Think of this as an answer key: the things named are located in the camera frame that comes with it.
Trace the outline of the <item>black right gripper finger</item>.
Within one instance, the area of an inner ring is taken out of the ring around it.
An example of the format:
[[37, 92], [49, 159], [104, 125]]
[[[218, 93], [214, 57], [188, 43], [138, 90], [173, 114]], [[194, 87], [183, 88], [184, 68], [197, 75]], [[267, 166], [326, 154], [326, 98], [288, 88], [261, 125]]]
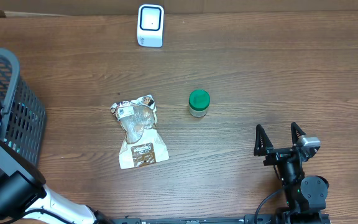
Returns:
[[291, 123], [291, 139], [293, 145], [296, 145], [299, 138], [305, 134], [306, 133], [299, 127], [299, 125], [297, 125], [296, 122]]
[[254, 156], [266, 156], [273, 150], [273, 144], [261, 124], [256, 126]]

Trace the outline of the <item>brown pancake snack bag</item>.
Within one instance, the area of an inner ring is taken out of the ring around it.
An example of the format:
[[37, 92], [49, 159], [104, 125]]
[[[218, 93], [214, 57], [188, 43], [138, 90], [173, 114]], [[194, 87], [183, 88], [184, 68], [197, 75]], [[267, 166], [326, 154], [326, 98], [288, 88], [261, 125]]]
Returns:
[[121, 169], [147, 166], [169, 159], [167, 146], [157, 131], [156, 110], [152, 95], [111, 105], [111, 113], [126, 133], [119, 152]]

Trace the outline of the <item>green lid jar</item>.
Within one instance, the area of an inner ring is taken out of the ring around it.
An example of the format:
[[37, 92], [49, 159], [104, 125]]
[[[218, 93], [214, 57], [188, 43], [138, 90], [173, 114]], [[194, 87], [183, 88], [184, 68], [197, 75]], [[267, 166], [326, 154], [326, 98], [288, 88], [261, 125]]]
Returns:
[[191, 92], [188, 100], [189, 112], [192, 116], [200, 118], [208, 112], [211, 98], [206, 90], [194, 90]]

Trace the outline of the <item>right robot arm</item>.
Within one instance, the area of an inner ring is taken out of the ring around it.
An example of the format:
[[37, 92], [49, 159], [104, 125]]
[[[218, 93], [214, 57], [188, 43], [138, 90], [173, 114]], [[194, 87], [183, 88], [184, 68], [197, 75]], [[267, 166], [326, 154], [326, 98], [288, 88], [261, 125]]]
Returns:
[[[315, 156], [321, 147], [320, 140], [307, 135], [295, 122], [291, 124], [290, 147], [275, 149], [261, 124], [256, 126], [255, 156], [264, 156], [264, 165], [272, 166], [282, 187], [261, 201], [253, 216], [257, 223], [330, 223], [326, 208], [329, 182], [321, 176], [306, 176], [303, 163]], [[259, 215], [263, 205], [284, 193], [287, 206], [276, 209], [273, 215]]]

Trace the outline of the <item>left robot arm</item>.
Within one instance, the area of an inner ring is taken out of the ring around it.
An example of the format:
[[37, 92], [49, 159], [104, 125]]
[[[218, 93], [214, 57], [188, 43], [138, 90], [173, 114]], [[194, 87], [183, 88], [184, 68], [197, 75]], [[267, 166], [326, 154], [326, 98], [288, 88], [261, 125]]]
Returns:
[[39, 170], [0, 140], [0, 223], [22, 218], [44, 223], [110, 223], [101, 212], [49, 189]]

